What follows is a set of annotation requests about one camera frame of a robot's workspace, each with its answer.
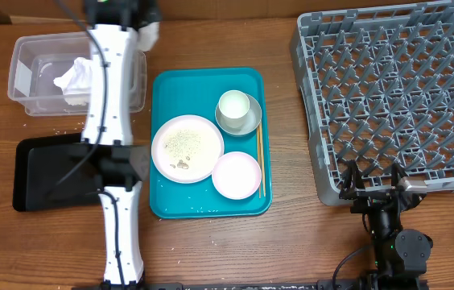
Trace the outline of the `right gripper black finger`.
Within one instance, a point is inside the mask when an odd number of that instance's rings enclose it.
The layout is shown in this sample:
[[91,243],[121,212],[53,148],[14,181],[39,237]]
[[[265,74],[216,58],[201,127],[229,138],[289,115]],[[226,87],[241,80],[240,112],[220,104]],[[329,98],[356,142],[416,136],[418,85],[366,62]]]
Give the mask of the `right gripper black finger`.
[[391,167],[390,167],[390,174],[391,174],[391,185],[395,189],[404,189],[405,182],[407,181],[407,177],[408,177],[404,168],[401,167],[397,163],[393,163],[393,164],[391,164]]
[[350,160],[347,163],[347,170],[343,173],[344,182],[342,184],[343,192],[355,192],[362,190],[362,178],[359,167],[355,160]]

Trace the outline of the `white napkin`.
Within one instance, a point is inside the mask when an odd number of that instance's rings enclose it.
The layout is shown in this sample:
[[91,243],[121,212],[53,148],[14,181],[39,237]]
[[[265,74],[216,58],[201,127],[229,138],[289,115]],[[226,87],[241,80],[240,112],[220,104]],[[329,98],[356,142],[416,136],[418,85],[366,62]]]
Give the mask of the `white napkin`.
[[92,64],[91,60],[77,57],[67,72],[53,80],[70,106],[85,106],[88,103],[93,79]]

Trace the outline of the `small pink bowl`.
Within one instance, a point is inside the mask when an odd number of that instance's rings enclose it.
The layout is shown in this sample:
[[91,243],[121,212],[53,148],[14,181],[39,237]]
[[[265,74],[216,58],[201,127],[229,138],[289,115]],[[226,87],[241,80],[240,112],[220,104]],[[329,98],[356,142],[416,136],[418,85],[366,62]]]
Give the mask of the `small pink bowl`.
[[230,200],[243,200],[252,196],[260,187],[262,170],[251,155],[232,151],[224,154],[212,172],[214,188]]

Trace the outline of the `grey saucer bowl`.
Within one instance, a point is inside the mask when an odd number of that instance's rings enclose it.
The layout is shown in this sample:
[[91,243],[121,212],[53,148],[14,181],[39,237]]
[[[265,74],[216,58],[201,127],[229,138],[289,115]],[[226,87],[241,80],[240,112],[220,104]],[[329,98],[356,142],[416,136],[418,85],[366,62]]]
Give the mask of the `grey saucer bowl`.
[[218,126],[228,135],[234,137],[242,137],[251,134],[262,123],[262,107],[258,101],[249,94],[246,94],[249,100],[249,110],[244,116],[242,123],[239,127],[234,128],[228,124],[228,119],[223,115],[220,105],[217,105],[215,111],[215,118]]

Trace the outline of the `white cup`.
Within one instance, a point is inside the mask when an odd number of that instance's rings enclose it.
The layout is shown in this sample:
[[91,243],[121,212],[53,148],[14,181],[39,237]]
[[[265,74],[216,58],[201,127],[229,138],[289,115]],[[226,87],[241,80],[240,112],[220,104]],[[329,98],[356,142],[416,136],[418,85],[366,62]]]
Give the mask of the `white cup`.
[[220,120],[228,127],[237,129],[246,122],[250,101],[245,93],[230,90],[223,93],[218,102]]

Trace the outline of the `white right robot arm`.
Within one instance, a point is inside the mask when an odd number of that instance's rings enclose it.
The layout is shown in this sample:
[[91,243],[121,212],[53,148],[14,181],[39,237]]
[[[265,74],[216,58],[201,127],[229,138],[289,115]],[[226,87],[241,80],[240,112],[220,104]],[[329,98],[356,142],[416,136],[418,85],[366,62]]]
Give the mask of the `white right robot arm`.
[[[334,289],[427,289],[427,281],[420,276],[427,271],[427,260],[433,247],[432,239],[418,231],[405,229],[401,213],[418,206],[427,196],[423,180],[413,180],[398,164],[391,165],[391,186],[368,191],[362,173],[354,160],[344,172],[339,198],[351,200],[351,213],[362,216],[365,230],[370,235],[368,246],[347,255],[332,275]],[[359,278],[343,286],[336,278],[341,267],[351,258],[372,249],[375,269],[364,272]]]

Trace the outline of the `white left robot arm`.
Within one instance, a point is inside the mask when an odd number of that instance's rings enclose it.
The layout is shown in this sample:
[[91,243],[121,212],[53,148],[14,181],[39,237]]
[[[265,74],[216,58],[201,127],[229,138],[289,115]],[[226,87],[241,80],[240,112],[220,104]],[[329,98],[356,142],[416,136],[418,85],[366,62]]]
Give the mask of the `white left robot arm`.
[[85,2],[91,95],[81,137],[90,146],[81,163],[97,166],[94,195],[105,221],[106,265],[101,289],[140,289],[144,264],[138,237],[142,177],[130,163],[133,135],[130,88],[134,55],[151,50],[159,37],[156,1]]

